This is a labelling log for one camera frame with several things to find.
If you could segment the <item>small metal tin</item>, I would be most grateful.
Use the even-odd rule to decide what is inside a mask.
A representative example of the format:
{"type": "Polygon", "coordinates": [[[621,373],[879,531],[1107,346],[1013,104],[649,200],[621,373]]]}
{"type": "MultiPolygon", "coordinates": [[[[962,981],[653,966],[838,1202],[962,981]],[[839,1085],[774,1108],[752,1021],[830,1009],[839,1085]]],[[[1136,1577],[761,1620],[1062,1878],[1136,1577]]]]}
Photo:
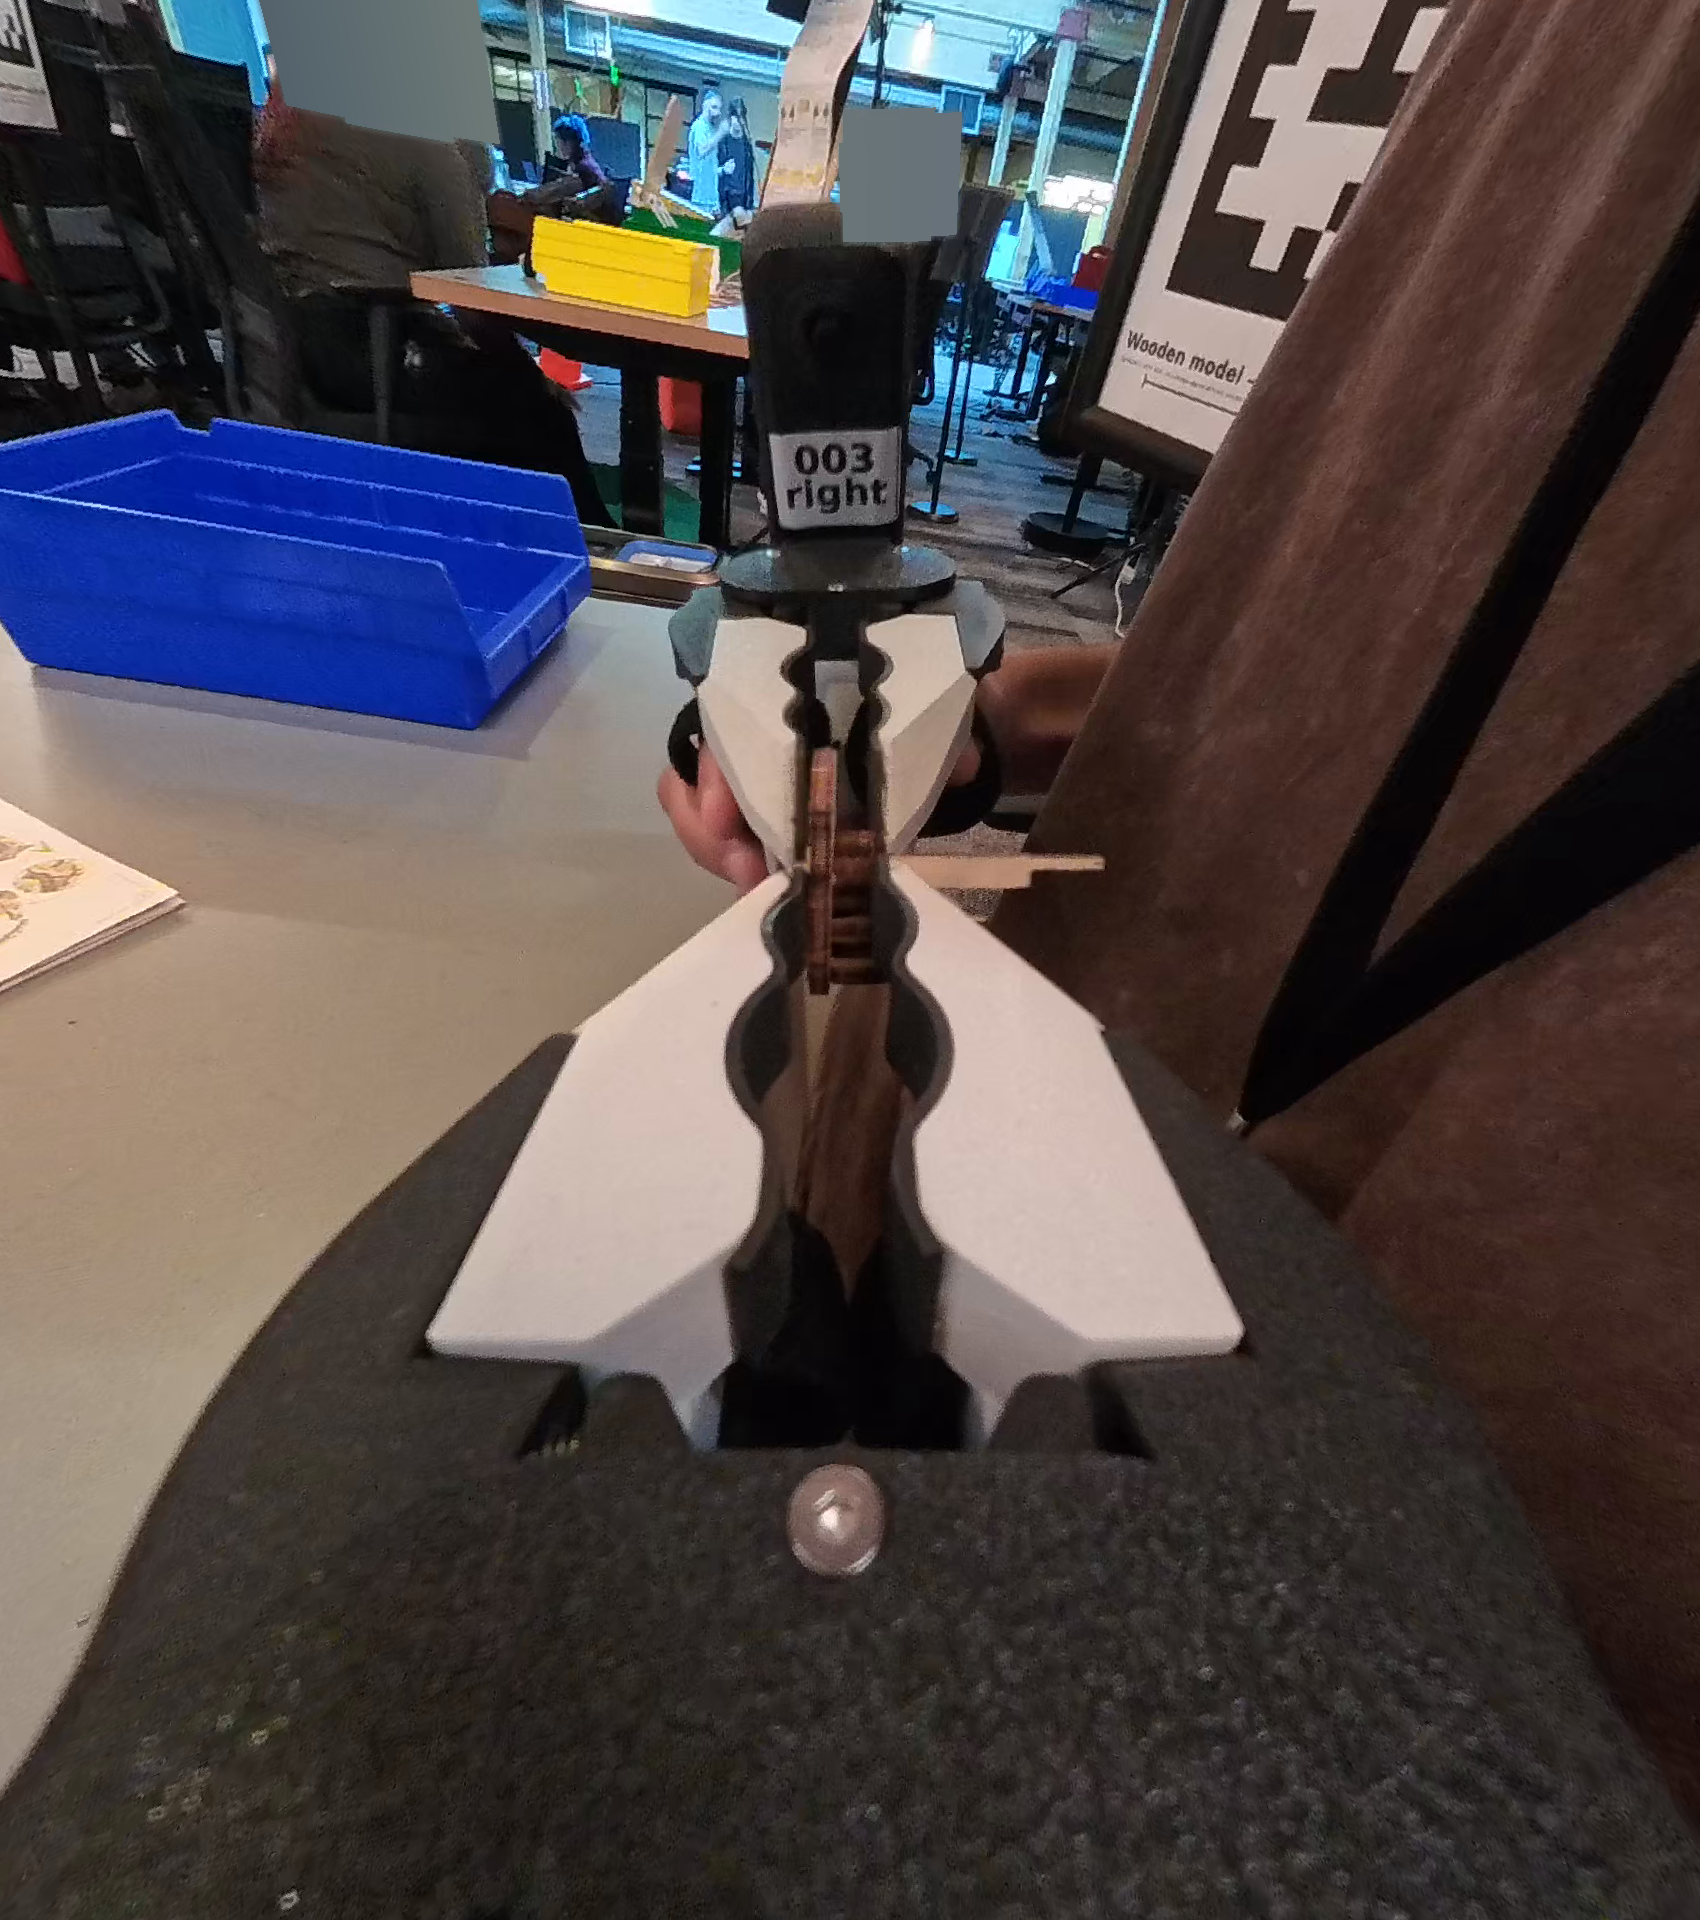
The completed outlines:
{"type": "Polygon", "coordinates": [[[718,583],[718,550],[699,543],[637,536],[588,546],[592,588],[607,598],[667,606],[718,583]]]}

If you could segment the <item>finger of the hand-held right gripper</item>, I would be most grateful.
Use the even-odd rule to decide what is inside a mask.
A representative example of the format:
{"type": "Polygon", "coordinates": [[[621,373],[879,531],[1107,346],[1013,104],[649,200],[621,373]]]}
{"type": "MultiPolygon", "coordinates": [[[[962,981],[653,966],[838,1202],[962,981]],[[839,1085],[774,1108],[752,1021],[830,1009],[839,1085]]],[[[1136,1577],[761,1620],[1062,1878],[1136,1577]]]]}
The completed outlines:
{"type": "Polygon", "coordinates": [[[951,615],[903,613],[863,628],[869,685],[854,724],[854,772],[879,848],[906,852],[971,740],[976,677],[951,615]]]}
{"type": "Polygon", "coordinates": [[[702,742],[768,864],[779,871],[800,863],[797,794],[808,772],[808,734],[790,664],[806,644],[797,624],[721,615],[699,680],[702,742]]]}

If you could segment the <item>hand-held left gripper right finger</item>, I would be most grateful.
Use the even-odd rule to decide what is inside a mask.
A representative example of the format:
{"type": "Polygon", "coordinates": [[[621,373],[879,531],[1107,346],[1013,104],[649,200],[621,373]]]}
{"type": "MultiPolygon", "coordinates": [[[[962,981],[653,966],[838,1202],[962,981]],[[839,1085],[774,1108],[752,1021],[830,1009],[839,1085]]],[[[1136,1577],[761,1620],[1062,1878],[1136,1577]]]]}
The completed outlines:
{"type": "Polygon", "coordinates": [[[1246,1327],[1100,1021],[913,873],[875,891],[902,1349],[980,1449],[1029,1380],[1234,1355],[1246,1327]]]}

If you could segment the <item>brown wooden table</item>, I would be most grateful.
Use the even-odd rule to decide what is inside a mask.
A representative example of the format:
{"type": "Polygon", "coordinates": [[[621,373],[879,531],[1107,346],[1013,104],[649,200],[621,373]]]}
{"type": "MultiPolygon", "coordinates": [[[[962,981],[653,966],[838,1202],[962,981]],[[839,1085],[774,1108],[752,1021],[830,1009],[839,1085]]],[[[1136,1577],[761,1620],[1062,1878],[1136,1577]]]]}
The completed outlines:
{"type": "Polygon", "coordinates": [[[666,532],[659,382],[689,382],[699,395],[695,540],[719,554],[732,546],[748,375],[740,307],[669,316],[581,300],[550,292],[521,265],[414,272],[410,291],[428,305],[499,319],[563,359],[619,375],[617,473],[621,529],[629,534],[666,532]]]}

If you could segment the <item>marker sign board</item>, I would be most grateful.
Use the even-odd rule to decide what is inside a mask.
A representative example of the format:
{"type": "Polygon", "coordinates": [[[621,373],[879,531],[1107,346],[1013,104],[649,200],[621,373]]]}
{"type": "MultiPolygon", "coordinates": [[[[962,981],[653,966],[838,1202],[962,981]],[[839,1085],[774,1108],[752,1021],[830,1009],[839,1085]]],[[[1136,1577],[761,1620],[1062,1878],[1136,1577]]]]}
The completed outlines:
{"type": "Polygon", "coordinates": [[[1161,5],[1136,93],[1110,261],[1058,380],[1078,457],[1042,553],[1117,540],[1081,517],[1102,468],[1138,477],[1143,525],[1201,481],[1324,265],[1447,5],[1161,5]]]}
{"type": "Polygon", "coordinates": [[[0,124],[61,131],[28,2],[0,2],[0,124]]]}

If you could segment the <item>yellow plastic bin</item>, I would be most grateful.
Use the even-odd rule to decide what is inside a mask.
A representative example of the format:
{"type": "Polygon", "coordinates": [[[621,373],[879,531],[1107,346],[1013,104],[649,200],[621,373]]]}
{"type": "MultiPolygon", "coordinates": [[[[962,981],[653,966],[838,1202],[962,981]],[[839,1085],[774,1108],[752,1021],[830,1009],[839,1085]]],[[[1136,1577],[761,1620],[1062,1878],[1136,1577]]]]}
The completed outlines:
{"type": "Polygon", "coordinates": [[[719,248],[672,233],[535,216],[526,276],[548,297],[662,320],[699,320],[721,283],[719,248]]]}

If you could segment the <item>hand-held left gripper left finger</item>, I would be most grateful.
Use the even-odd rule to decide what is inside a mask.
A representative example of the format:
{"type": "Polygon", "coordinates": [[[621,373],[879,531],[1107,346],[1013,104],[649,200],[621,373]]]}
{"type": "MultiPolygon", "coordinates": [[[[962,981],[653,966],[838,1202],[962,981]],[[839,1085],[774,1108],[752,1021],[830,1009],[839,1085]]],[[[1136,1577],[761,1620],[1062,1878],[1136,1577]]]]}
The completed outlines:
{"type": "Polygon", "coordinates": [[[425,1331],[655,1382],[695,1450],[742,1357],[727,1271],[785,1221],[808,1108],[800,889],[769,876],[569,1034],[425,1331]]]}

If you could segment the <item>blue plastic bin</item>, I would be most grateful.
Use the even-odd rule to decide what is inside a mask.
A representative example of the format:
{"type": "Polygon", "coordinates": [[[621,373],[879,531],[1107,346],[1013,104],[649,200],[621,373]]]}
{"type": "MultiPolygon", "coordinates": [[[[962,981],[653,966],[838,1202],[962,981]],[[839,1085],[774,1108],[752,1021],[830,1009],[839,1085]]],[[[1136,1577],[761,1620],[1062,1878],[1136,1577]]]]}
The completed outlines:
{"type": "Polygon", "coordinates": [[[0,444],[33,666],[474,730],[590,591],[550,473],[167,410],[0,444]]]}

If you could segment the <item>person in brown shirt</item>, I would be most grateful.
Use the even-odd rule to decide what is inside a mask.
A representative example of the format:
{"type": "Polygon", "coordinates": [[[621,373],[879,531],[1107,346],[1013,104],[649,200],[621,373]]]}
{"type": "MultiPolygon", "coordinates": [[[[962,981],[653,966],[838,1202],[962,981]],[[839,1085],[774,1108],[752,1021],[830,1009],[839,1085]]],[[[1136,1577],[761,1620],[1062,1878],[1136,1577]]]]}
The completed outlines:
{"type": "Polygon", "coordinates": [[[998,931],[1476,1411],[1700,1828],[1700,5],[1459,5],[998,931]]]}

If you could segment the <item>person's right forearm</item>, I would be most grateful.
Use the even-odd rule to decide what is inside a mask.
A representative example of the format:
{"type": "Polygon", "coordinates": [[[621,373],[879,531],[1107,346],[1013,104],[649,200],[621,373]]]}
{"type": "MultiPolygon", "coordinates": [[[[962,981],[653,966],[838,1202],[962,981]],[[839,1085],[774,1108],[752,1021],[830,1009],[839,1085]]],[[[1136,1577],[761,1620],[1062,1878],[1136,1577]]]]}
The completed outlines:
{"type": "Polygon", "coordinates": [[[978,685],[971,742],[956,761],[954,781],[978,781],[990,745],[1003,797],[1045,797],[1120,650],[1113,638],[1008,648],[978,685]]]}

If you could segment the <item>brown corduroy pants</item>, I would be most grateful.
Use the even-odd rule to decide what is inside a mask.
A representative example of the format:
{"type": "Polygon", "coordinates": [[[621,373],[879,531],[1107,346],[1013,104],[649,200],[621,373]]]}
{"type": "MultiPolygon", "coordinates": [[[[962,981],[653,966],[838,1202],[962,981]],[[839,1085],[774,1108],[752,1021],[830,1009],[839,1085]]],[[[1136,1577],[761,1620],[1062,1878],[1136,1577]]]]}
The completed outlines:
{"type": "Polygon", "coordinates": [[[826,1244],[850,1301],[881,1246],[891,1150],[908,1093],[887,1058],[891,992],[843,984],[808,1001],[806,1117],[794,1207],[826,1244]]]}

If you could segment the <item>pale slanted board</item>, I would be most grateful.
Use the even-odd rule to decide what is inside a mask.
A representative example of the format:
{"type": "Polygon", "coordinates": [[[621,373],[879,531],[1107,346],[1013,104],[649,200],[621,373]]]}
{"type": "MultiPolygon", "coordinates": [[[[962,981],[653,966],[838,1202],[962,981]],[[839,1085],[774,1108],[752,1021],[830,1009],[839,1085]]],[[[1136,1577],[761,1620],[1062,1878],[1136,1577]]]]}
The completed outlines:
{"type": "Polygon", "coordinates": [[[820,205],[838,181],[839,122],[873,2],[812,2],[785,55],[759,207],[820,205]]]}

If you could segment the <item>wooden model piece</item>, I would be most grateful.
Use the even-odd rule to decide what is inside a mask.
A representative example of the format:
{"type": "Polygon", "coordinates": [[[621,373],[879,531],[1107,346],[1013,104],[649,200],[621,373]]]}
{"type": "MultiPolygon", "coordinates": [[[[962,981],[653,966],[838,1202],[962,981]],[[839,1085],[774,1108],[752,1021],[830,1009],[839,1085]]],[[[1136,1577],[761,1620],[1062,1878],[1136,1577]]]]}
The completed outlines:
{"type": "MultiPolygon", "coordinates": [[[[808,756],[797,817],[795,874],[806,921],[806,981],[812,996],[869,987],[883,977],[877,955],[875,899],[889,858],[869,804],[854,799],[843,751],[808,756]]],[[[906,852],[902,869],[942,894],[1012,894],[1042,876],[1089,876],[1106,871],[1100,854],[937,854],[906,852]]]]}

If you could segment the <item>person's right hand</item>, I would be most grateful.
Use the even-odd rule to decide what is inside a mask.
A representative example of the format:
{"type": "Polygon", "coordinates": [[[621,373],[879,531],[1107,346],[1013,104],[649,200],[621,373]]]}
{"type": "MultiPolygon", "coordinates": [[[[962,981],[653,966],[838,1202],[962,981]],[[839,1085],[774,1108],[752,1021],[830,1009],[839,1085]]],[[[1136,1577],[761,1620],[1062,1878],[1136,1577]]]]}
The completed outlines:
{"type": "Polygon", "coordinates": [[[697,761],[695,781],[663,766],[655,799],[675,840],[702,873],[742,896],[765,882],[769,863],[761,840],[748,826],[721,768],[707,753],[697,761]]]}

